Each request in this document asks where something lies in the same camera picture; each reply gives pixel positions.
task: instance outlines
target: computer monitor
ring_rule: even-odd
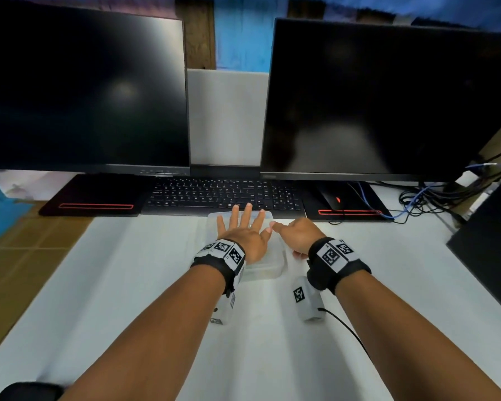
[[[182,21],[0,0],[0,169],[189,174]]]
[[[263,177],[452,181],[501,128],[501,33],[277,19]]]

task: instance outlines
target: black computer tower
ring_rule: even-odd
[[[501,186],[447,246],[501,304]]]

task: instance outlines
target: tiled floor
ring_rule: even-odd
[[[0,237],[0,342],[92,220],[38,216],[43,204]]]

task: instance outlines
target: keyboard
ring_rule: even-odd
[[[284,180],[159,177],[142,214],[208,215],[231,211],[234,205],[271,211],[274,218],[304,216],[295,182]]]

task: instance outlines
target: human hand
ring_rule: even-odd
[[[298,218],[291,221],[289,225],[271,221],[269,225],[273,228],[273,231],[280,234],[286,245],[293,249],[293,256],[302,259],[308,257],[310,247],[318,239],[326,237],[314,222],[308,218]]]
[[[266,212],[263,209],[260,210],[252,226],[249,227],[251,211],[252,204],[248,203],[238,226],[239,206],[234,205],[228,230],[224,226],[223,217],[221,215],[217,217],[217,239],[230,239],[237,242],[245,250],[247,264],[256,263],[266,254],[267,242],[272,233],[271,227],[267,227],[260,234],[263,220],[266,218]]]

